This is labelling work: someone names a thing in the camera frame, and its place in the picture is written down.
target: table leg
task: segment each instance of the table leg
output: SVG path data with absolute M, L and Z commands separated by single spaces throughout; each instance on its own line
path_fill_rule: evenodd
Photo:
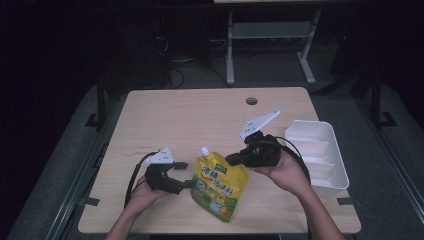
M 305 74 L 306 81 L 309 84 L 315 84 L 315 77 L 309 67 L 308 60 L 306 57 L 308 56 L 309 49 L 311 48 L 312 40 L 314 39 L 315 30 L 317 29 L 319 16 L 321 15 L 321 9 L 317 9 L 314 14 L 314 18 L 309 25 L 308 35 L 306 36 L 306 45 L 301 52 L 297 53 L 297 57 L 299 59 L 300 65 L 302 66 L 303 73 Z
M 227 41 L 227 84 L 234 85 L 234 68 L 233 68 L 233 12 L 228 17 L 228 41 Z

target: dark background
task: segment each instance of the dark background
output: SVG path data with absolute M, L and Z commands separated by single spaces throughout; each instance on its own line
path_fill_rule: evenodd
M 103 6 L 104 1 L 90 3 Z M 84 94 L 99 78 L 108 77 L 110 69 L 118 69 L 118 74 L 125 72 L 119 71 L 116 59 L 99 49 L 96 41 L 105 34 L 115 36 L 112 39 L 116 42 L 105 44 L 115 46 L 111 48 L 115 53 L 125 52 L 128 42 L 123 39 L 131 37 L 120 30 L 134 20 L 134 15 L 79 11 L 86 7 L 64 0 L 0 3 L 2 239 L 13 226 Z M 158 13 L 145 13 L 136 17 L 135 22 L 143 26 L 146 39 L 165 30 L 182 49 L 207 58 L 208 39 L 225 37 L 226 14 L 214 12 L 200 17 L 193 12 L 182 13 L 169 13 L 165 21 L 172 24 L 166 29 L 151 21 Z M 327 8 L 320 19 L 316 40 L 333 38 L 340 42 L 335 73 L 348 73 L 364 65 L 377 69 L 383 82 L 400 94 L 406 109 L 424 126 L 420 112 L 424 76 L 422 13 L 419 1 L 366 3 L 347 10 Z M 122 58 L 129 65 L 136 61 L 130 55 L 124 54 Z M 112 97 L 129 90 L 131 85 L 110 79 L 109 84 L 118 86 L 117 92 L 109 92 Z M 145 86 L 160 88 L 161 83 L 159 80 L 152 86 L 141 79 L 130 88 Z

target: gray carpet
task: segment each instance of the gray carpet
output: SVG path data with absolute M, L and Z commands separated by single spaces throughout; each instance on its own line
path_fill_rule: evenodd
M 295 51 L 287 48 L 278 53 L 259 54 L 249 58 L 236 58 L 234 62 L 236 85 L 234 87 L 305 87 L 318 90 L 334 80 L 328 74 L 332 57 L 337 46 L 315 44 L 309 61 L 317 78 L 317 84 L 306 83 Z M 211 68 L 185 65 L 177 68 L 184 74 L 182 88 L 223 88 L 225 77 L 223 57 L 211 60 Z M 172 72 L 174 84 L 182 80 L 178 72 Z M 312 102 L 320 120 L 329 122 L 336 133 L 340 151 L 350 179 L 348 189 L 354 200 L 355 209 L 362 223 L 362 229 L 348 239 L 422 239 L 423 222 L 416 214 L 407 197 L 389 157 L 377 139 L 375 129 L 363 112 L 368 99 L 358 101 L 348 94 L 353 83 L 348 83 L 328 94 L 313 96 Z M 46 239 L 46 236 L 61 236 L 61 239 L 103 239 L 104 235 L 88 235 L 78 231 L 78 221 L 83 207 L 80 200 L 72 203 L 72 214 L 63 216 L 62 227 L 54 227 L 57 213 L 66 206 L 63 200 L 75 179 L 78 169 L 86 161 L 89 167 L 80 180 L 77 198 L 87 196 L 91 176 L 95 174 L 98 154 L 113 132 L 120 110 L 124 104 L 108 101 L 108 123 L 101 131 L 85 127 L 90 114 L 96 113 L 96 89 L 91 89 L 81 102 L 74 117 L 43 175 L 34 188 L 24 210 L 16 222 L 9 239 Z M 423 189 L 423 131 L 404 110 L 399 97 L 393 90 L 383 86 L 382 110 L 390 112 L 397 127 L 386 127 L 381 132 L 400 156 L 417 188 Z M 132 235 L 130 239 L 148 239 L 149 236 Z M 282 239 L 307 239 L 306 235 L 282 235 Z

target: person's right hand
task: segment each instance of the person's right hand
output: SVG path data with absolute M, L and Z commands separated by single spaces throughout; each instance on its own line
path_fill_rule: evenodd
M 280 161 L 275 167 L 257 167 L 251 170 L 269 177 L 278 187 L 291 192 L 295 196 L 311 190 L 305 174 L 296 160 L 281 150 Z

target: wrist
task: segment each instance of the wrist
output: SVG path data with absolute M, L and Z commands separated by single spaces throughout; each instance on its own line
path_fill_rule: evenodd
M 292 192 L 299 200 L 307 200 L 311 197 L 315 197 L 316 193 L 311 185 L 305 184 L 301 188 L 297 188 Z

